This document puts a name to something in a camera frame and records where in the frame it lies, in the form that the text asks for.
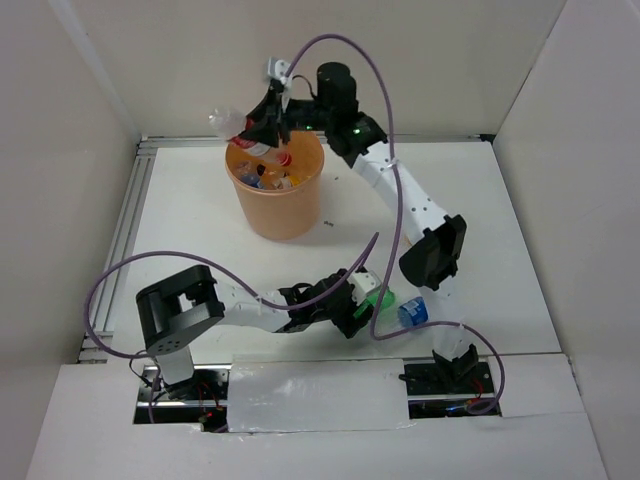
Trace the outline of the yellow cap clear bottle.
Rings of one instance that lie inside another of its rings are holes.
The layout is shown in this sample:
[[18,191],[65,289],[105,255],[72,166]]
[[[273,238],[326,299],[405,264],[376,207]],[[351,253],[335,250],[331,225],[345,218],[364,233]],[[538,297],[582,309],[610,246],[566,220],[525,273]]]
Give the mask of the yellow cap clear bottle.
[[300,185],[302,181],[294,176],[289,174],[277,175],[272,180],[272,185],[275,190],[289,190]]

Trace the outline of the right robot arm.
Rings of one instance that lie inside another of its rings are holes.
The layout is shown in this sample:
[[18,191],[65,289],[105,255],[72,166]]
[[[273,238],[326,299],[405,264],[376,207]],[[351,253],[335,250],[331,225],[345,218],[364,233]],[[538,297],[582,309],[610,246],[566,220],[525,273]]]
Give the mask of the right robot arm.
[[319,176],[324,157],[316,132],[332,151],[395,208],[397,236],[410,242],[391,266],[418,288],[436,291],[457,273],[467,225],[433,203],[396,161],[391,138],[362,112],[357,84],[341,63],[321,65],[317,90],[308,100],[289,99],[290,79],[271,80],[265,97],[250,113],[232,111],[218,125],[228,141],[229,163],[253,158],[256,170],[236,177],[236,192],[254,231],[270,240],[290,240],[309,231],[319,218]]

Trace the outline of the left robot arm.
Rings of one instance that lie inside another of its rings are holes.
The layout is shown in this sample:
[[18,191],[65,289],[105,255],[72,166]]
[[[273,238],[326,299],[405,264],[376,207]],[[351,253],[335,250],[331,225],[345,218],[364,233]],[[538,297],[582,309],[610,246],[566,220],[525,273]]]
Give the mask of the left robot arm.
[[196,371],[189,348],[212,327],[292,334],[329,321],[350,339],[369,323],[369,298],[380,287],[378,276],[361,267],[253,296],[218,282],[209,267],[195,265],[139,291],[136,305],[146,353],[160,367],[162,389],[171,400],[186,400],[201,384],[213,384]]

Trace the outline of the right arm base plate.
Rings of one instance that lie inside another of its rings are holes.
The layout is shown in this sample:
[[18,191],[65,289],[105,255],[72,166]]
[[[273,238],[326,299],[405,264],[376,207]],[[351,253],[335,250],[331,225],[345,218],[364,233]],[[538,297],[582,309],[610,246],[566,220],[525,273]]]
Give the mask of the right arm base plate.
[[489,365],[481,361],[466,377],[455,384],[447,383],[433,360],[404,363],[399,379],[405,384],[409,418],[469,417],[468,407],[480,402],[486,407],[495,396]]

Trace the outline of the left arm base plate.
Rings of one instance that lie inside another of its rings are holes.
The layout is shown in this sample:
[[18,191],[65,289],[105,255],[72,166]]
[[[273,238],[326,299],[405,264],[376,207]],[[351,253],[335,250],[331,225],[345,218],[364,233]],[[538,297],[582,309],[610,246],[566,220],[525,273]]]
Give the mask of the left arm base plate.
[[139,384],[133,423],[191,424],[202,432],[227,432],[230,370],[225,364],[196,365],[192,380],[169,387],[155,380],[155,366],[145,366],[135,373]]

